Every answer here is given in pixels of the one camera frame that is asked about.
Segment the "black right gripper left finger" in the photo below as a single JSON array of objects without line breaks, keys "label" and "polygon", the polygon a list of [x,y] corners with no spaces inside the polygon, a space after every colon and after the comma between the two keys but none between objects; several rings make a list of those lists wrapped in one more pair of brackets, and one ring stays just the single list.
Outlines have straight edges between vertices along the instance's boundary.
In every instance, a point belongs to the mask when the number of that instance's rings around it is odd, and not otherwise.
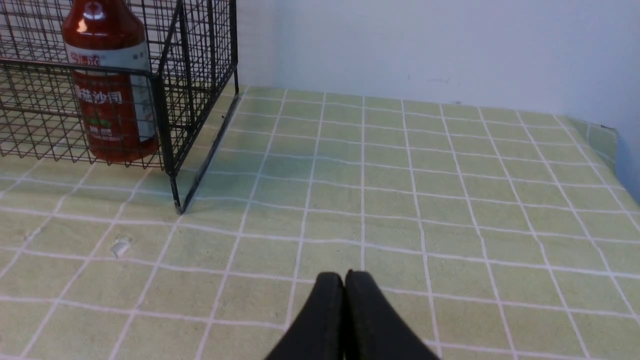
[{"label": "black right gripper left finger", "polygon": [[345,288],[335,272],[318,274],[311,293],[267,360],[342,360]]}]

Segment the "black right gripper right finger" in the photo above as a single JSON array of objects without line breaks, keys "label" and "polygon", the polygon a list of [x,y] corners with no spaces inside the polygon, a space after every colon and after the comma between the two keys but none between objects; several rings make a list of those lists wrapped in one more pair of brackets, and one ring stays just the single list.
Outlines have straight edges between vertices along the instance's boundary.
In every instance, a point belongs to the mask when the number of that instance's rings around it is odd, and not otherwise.
[{"label": "black right gripper right finger", "polygon": [[438,360],[396,312],[370,273],[347,272],[345,305],[346,360]]}]

